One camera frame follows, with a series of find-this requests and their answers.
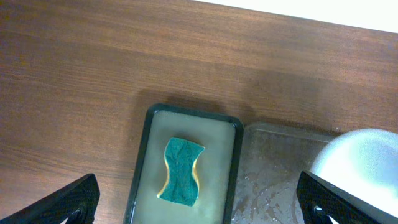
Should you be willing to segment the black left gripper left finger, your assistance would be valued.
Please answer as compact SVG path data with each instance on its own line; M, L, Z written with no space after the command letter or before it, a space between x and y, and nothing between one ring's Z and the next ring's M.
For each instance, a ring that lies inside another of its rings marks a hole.
M100 199L94 174L86 174L22 210L1 223L86 223L92 224Z

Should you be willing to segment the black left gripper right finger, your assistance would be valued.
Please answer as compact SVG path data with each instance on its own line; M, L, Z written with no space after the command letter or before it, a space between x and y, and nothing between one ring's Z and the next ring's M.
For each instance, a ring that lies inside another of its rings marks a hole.
M296 194L305 223L389 222L389 214L319 178L311 172L300 174Z

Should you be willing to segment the light grey plate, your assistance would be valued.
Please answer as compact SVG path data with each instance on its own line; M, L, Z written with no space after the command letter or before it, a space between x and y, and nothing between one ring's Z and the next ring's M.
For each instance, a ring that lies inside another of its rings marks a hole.
M356 198L397 216L397 134L359 129L338 136L310 172Z

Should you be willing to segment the green and yellow sponge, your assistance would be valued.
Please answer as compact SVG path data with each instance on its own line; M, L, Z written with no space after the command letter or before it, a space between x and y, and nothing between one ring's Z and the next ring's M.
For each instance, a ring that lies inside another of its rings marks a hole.
M205 147L195 142L172 137L164 151L166 180L157 198L188 207L194 206L200 192L197 160Z

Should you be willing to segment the large brown tray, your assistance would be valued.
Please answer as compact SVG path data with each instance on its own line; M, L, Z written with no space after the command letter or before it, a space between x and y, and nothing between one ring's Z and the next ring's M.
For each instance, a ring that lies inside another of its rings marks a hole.
M333 135L269 123L245 127L232 223L303 223L296 196L301 171L310 170Z

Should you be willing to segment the dark green small tray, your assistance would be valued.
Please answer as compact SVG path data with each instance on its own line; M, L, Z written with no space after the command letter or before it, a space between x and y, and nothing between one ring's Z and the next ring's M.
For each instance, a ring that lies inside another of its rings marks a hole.
M124 223L231 223L244 128L162 103L146 112Z

